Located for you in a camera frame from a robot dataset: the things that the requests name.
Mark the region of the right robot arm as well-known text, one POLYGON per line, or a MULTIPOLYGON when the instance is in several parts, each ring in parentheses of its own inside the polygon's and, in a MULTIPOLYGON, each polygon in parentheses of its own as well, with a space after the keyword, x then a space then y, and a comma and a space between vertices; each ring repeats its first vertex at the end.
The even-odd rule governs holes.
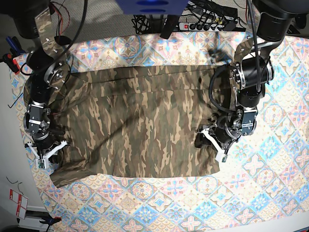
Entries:
POLYGON ((0 12, 14 20, 20 36, 40 40, 40 46, 29 53, 26 61, 33 72, 29 77, 30 100, 24 127, 34 140, 39 160, 57 163, 57 152, 67 142, 56 140, 57 135, 64 135, 64 132, 50 127, 50 109, 47 105, 54 89, 59 89, 56 82, 63 81, 69 71, 62 46, 70 39, 61 35, 62 18, 59 19, 56 34, 52 33, 50 15, 60 11, 49 0, 2 0, 0 12))

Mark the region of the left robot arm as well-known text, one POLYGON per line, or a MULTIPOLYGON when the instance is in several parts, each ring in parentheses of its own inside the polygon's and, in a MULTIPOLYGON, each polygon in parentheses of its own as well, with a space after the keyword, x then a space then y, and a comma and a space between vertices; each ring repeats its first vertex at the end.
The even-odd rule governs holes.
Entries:
POLYGON ((270 53, 283 41, 293 18, 307 14, 306 0, 249 0, 247 36, 236 48, 233 61, 218 67, 210 80, 210 102, 225 115, 211 126, 203 125, 197 132, 195 146, 214 145, 227 154, 241 136, 251 135, 256 128, 257 105, 265 95, 265 84, 274 77, 270 53), (213 97, 215 80, 230 72, 235 108, 221 106, 213 97))

